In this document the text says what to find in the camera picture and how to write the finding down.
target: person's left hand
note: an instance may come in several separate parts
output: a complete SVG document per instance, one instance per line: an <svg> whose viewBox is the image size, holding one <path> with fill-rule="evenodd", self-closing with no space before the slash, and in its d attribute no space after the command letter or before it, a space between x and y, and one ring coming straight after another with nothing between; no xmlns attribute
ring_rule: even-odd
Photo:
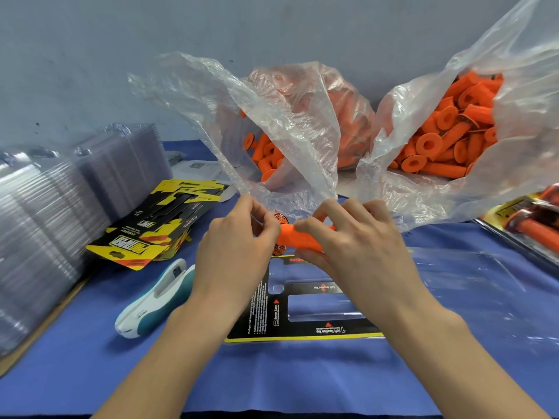
<svg viewBox="0 0 559 419"><path fill-rule="evenodd" d="M236 320L264 277L280 230L273 213L242 195L227 216L211 222L198 246L191 298L225 308Z"/></svg>

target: hand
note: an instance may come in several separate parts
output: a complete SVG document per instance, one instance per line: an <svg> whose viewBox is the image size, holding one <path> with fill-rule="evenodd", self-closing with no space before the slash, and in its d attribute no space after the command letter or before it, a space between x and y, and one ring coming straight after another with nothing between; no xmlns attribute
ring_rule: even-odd
<svg viewBox="0 0 559 419"><path fill-rule="evenodd" d="M336 229L323 224L328 216ZM343 204L326 200L311 218L295 223L310 233L324 253L296 254L328 273L355 306L381 330L388 331L402 311L438 304L419 278L392 215L380 200Z"/></svg>
<svg viewBox="0 0 559 419"><path fill-rule="evenodd" d="M198 246L191 297L223 308L234 322L266 272L280 229L262 204L241 196L227 216L211 222Z"/></svg>

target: white and teal tape dispenser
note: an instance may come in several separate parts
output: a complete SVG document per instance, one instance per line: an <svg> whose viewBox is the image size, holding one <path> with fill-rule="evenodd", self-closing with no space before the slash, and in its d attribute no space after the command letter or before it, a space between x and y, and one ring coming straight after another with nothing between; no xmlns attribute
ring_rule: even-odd
<svg viewBox="0 0 559 419"><path fill-rule="evenodd" d="M177 259L161 274L153 288L128 305L116 318L115 329L125 338L138 338L153 331L192 292L194 267Z"/></svg>

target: blue table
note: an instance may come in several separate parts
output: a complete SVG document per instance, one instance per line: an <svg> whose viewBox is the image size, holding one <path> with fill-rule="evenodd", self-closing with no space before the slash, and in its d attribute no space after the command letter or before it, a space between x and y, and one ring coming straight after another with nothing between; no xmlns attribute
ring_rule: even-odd
<svg viewBox="0 0 559 419"><path fill-rule="evenodd" d="M168 142L189 159L213 160L200 141ZM192 229L179 255L194 263L196 242L236 198L217 205ZM425 226L405 235L408 246L495 254L521 281L542 317L559 316L559 281L472 223ZM95 412L157 338L126 340L115 318L148 289L167 262L142 271L107 264L59 319L0 379L0 416ZM559 416L559 350L527 352L506 344L493 356L546 411ZM192 390L186 411L354 412L436 415L437 407L383 339L222 345Z"/></svg>

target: person's right hand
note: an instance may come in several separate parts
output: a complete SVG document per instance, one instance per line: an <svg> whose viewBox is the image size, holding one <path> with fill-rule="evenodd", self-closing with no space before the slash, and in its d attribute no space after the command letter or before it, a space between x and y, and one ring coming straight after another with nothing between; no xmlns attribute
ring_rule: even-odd
<svg viewBox="0 0 559 419"><path fill-rule="evenodd" d="M323 224L326 216L335 231ZM297 250L296 255L328 273L382 331L410 310L440 306L419 278L382 201L326 200L311 218L296 222L295 230L311 234L324 250Z"/></svg>

